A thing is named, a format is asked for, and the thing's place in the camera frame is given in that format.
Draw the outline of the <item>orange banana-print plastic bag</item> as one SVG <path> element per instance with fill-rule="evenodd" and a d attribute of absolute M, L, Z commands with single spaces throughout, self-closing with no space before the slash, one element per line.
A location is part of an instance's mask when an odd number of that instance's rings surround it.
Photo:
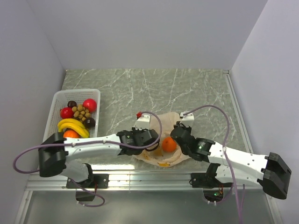
<path fill-rule="evenodd" d="M 162 147 L 163 141 L 170 137 L 173 126 L 177 121 L 180 121 L 180 118 L 176 112 L 168 112 L 158 115 L 158 117 L 162 122 L 162 135 L 159 146 L 151 152 L 144 150 L 140 155 L 134 155 L 134 158 L 154 166 L 170 168 L 188 159 L 178 145 L 176 145 L 176 149 L 173 152 L 166 152 Z"/>

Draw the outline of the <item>red apple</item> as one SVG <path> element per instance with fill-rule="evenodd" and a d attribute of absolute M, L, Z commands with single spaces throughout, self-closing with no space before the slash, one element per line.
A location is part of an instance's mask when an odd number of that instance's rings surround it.
<path fill-rule="evenodd" d="M 83 102 L 83 107 L 88 109 L 90 113 L 93 113 L 97 110 L 97 103 L 94 99 L 89 98 Z"/>
<path fill-rule="evenodd" d="M 60 117 L 62 119 L 71 119 L 73 118 L 74 112 L 70 107 L 65 107 L 60 110 Z"/>

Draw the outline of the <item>yellow banana bunch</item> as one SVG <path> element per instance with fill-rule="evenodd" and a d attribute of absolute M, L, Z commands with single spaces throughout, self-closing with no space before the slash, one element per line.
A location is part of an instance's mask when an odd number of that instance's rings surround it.
<path fill-rule="evenodd" d="M 63 119 L 59 121 L 57 127 L 59 132 L 62 132 L 64 129 L 69 128 L 77 132 L 83 138 L 90 137 L 89 131 L 85 128 L 83 123 L 76 119 Z"/>

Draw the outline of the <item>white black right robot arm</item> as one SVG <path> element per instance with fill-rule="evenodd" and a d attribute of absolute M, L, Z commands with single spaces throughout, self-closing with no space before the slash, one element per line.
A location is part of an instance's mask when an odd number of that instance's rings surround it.
<path fill-rule="evenodd" d="M 195 138 L 191 128 L 174 125 L 171 138 L 184 155 L 209 166 L 204 173 L 191 173 L 193 188 L 213 189 L 220 186 L 246 185 L 261 187 L 271 197 L 287 198 L 292 171 L 280 155 L 246 153 L 205 138 Z"/>

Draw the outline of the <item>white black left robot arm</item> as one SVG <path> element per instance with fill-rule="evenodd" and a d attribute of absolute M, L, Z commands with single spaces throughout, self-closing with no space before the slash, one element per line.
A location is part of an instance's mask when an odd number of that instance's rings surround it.
<path fill-rule="evenodd" d="M 65 138 L 54 133 L 38 149 L 39 175 L 53 177 L 64 175 L 88 188 L 94 182 L 93 170 L 77 159 L 101 155 L 139 155 L 159 143 L 161 135 L 153 129 L 120 131 L 96 138 Z"/>

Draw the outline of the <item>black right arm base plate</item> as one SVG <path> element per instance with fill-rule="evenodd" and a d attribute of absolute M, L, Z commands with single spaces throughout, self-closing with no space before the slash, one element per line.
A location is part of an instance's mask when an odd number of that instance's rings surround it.
<path fill-rule="evenodd" d="M 189 184 L 193 188 L 211 188 L 211 184 L 209 183 L 209 177 L 206 173 L 191 173 L 191 178 L 189 180 Z"/>

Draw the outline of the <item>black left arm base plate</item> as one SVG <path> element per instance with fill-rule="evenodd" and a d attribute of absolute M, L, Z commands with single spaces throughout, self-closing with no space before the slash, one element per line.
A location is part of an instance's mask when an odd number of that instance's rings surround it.
<path fill-rule="evenodd" d="M 108 182 L 109 174 L 94 174 L 93 181 L 78 185 L 85 189 L 107 189 Z"/>

